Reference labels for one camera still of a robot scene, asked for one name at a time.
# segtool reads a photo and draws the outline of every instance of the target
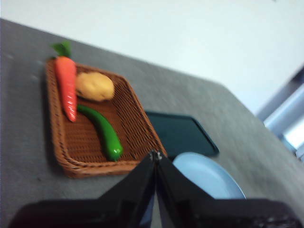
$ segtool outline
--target brown wicker tray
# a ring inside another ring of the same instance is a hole
[[[69,177],[123,174],[131,171],[152,150],[166,151],[152,127],[135,92],[126,79],[105,70],[77,64],[77,72],[97,71],[114,82],[115,95],[110,101],[95,103],[78,98],[78,103],[104,115],[116,130],[124,152],[117,162],[107,161],[93,124],[77,113],[77,121],[66,118],[54,71],[54,61],[46,64],[48,102],[52,140],[58,163]]]

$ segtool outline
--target dark green tray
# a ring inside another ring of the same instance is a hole
[[[215,156],[219,149],[200,123],[191,116],[146,111],[170,160],[183,152]]]

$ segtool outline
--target yellow potato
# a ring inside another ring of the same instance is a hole
[[[98,72],[79,73],[76,94],[94,101],[110,100],[114,97],[114,84],[106,75]]]

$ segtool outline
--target carrot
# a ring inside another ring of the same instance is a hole
[[[52,47],[58,53],[55,60],[55,70],[60,86],[62,106],[68,119],[75,122],[77,110],[76,64],[69,58],[71,52],[68,41],[53,44]]]

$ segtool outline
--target plastic vegetable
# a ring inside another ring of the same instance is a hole
[[[100,136],[103,135],[107,158],[111,161],[117,161],[123,154],[123,147],[111,124],[103,115],[92,108],[77,105],[77,110],[92,121]]]
[[[75,122],[77,106],[76,64],[69,58],[71,51],[68,41],[53,44],[52,47],[58,53],[55,60],[55,70],[60,86],[62,106],[68,119]]]
[[[110,100],[114,97],[114,84],[111,79],[99,72],[82,72],[76,78],[76,93],[89,100]]]

